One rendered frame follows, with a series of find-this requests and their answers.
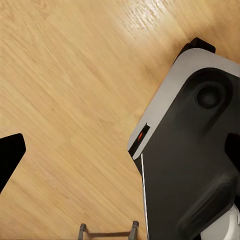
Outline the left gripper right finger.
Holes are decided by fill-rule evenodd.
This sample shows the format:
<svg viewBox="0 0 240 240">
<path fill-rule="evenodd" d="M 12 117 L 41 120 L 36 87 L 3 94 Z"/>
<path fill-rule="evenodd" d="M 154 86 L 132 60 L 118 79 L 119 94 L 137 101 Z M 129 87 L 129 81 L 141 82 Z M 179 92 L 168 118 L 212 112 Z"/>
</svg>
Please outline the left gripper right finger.
<svg viewBox="0 0 240 240">
<path fill-rule="evenodd" d="M 228 133 L 224 152 L 228 155 L 229 159 L 240 173 L 240 135 Z"/>
</svg>

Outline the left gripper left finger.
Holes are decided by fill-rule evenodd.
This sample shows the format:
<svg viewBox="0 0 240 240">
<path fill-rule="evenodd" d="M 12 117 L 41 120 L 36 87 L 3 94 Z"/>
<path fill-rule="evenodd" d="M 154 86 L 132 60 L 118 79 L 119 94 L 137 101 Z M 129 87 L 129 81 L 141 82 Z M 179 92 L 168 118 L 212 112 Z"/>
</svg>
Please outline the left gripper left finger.
<svg viewBox="0 0 240 240">
<path fill-rule="evenodd" d="M 0 193 L 26 152 L 22 133 L 0 138 Z"/>
</svg>

